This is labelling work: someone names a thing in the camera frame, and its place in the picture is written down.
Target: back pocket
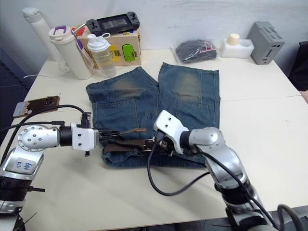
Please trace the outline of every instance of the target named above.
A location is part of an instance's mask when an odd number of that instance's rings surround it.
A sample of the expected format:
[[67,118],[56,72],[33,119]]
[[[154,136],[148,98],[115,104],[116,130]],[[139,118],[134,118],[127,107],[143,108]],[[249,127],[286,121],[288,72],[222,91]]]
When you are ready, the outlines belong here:
[[214,108],[208,104],[178,101],[176,118],[189,130],[214,127]]
[[93,108],[93,121],[96,128],[110,128],[120,132],[138,128],[135,100],[96,103]]

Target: white container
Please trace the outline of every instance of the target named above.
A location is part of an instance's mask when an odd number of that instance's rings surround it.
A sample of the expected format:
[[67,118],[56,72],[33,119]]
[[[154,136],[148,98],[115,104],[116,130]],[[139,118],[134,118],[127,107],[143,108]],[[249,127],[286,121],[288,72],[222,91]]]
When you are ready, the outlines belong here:
[[34,7],[26,7],[23,8],[23,14],[24,18],[30,23],[37,36],[42,40],[43,44],[48,49],[52,59],[54,61],[59,61],[61,54],[50,42],[48,36],[50,27],[48,26],[40,11]]
[[57,26],[49,31],[49,37],[77,78],[87,79],[91,77],[92,73],[87,68],[77,48],[76,40],[70,27]]
[[230,34],[228,39],[223,40],[220,51],[224,58],[247,59],[254,48],[250,39],[240,39],[238,34]]
[[110,44],[105,39],[110,37],[105,33],[96,37],[94,34],[88,35],[88,49],[91,51],[93,58],[104,77],[113,77],[116,75],[115,64],[112,60],[112,54],[109,50]]

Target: smartphone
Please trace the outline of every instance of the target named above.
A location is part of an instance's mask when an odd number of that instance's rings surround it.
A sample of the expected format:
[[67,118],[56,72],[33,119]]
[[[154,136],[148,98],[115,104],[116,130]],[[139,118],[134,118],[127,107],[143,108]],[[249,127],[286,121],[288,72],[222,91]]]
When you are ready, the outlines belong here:
[[[15,107],[13,117],[18,118],[23,116],[29,116],[31,113],[35,113],[43,109],[48,109],[50,107],[57,106],[59,105],[59,101],[60,97],[56,95],[56,96],[48,96],[46,98],[41,98],[37,100],[19,102]],[[56,110],[58,110],[58,108],[50,109],[46,112],[51,112]]]

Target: cardboard box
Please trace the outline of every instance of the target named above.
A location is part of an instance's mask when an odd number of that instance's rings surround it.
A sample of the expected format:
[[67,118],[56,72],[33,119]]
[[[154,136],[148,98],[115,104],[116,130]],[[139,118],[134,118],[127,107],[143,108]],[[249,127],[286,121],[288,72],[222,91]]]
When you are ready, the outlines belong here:
[[[88,27],[85,26],[84,30],[78,31],[77,39],[82,42],[82,45],[93,59],[87,46],[87,36],[90,33]],[[115,34],[107,38],[107,40],[111,44],[109,49],[112,53],[115,66],[141,65],[140,34],[137,30],[132,31],[132,33]]]

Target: faded denim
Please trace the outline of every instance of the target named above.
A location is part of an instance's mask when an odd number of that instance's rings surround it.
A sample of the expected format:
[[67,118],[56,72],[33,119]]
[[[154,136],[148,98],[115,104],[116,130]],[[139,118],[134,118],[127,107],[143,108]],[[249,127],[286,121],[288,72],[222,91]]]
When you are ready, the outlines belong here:
[[[162,110],[177,117],[189,130],[219,128],[219,73],[163,63],[158,82],[141,67],[120,76],[89,84],[87,93],[93,107],[93,126],[146,132],[124,135],[125,139],[150,139],[153,124]],[[148,153],[138,151],[107,153],[102,158],[113,167],[145,167]],[[153,155],[153,166],[205,167],[202,156]]]

